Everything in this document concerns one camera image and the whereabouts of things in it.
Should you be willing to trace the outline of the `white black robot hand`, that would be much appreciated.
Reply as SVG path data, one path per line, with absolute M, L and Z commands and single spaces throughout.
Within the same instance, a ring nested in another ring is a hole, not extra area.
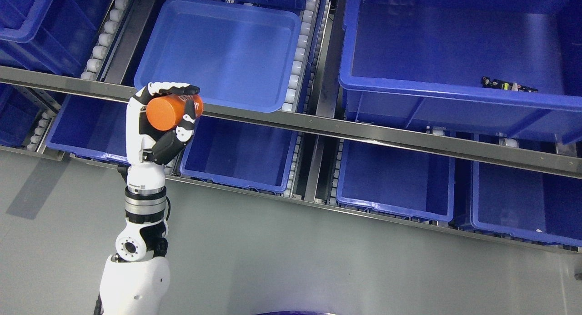
M 158 130 L 146 116 L 149 102 L 157 97 L 196 95 L 200 88 L 181 82 L 150 82 L 130 97 L 125 110 L 125 152 L 127 189 L 138 195 L 157 194 L 166 185 L 164 168 L 191 142 L 195 135 L 198 106 L 187 101 L 181 106 L 179 122 L 169 130 Z

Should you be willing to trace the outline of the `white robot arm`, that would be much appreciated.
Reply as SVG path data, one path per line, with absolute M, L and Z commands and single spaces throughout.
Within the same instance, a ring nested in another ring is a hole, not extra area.
M 95 315 L 157 315 L 171 281 L 165 186 L 125 188 L 125 228 L 105 261 Z

